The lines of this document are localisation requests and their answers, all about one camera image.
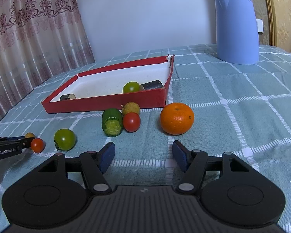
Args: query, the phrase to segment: wall outlet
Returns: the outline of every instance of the wall outlet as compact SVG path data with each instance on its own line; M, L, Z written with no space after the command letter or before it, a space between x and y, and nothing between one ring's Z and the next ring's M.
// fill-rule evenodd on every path
M263 20L262 19L257 19L257 25L258 25L258 32L263 33L264 29L263 29Z

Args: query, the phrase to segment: sheer curtain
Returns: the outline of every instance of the sheer curtain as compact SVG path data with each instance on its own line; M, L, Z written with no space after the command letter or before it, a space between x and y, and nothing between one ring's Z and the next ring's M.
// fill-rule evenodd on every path
M76 0L0 0L0 119L48 78L93 62Z

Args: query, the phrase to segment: toy cucumber slice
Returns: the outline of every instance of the toy cucumber slice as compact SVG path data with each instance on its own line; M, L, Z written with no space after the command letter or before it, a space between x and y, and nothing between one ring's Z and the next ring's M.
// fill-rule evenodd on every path
M108 137L116 137L123 131L123 115L115 108L107 109L102 114L102 130Z

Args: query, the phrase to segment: gold picture frame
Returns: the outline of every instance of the gold picture frame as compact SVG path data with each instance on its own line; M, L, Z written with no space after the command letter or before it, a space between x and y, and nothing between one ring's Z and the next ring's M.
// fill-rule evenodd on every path
M277 46L277 25L273 0L266 0L268 23L269 23L269 45Z

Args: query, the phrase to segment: electric kettle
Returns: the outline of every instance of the electric kettle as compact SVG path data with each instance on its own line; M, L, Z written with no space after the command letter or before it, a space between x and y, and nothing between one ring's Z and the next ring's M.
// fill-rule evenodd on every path
M217 57L252 65L259 61L259 36L252 0L215 0Z

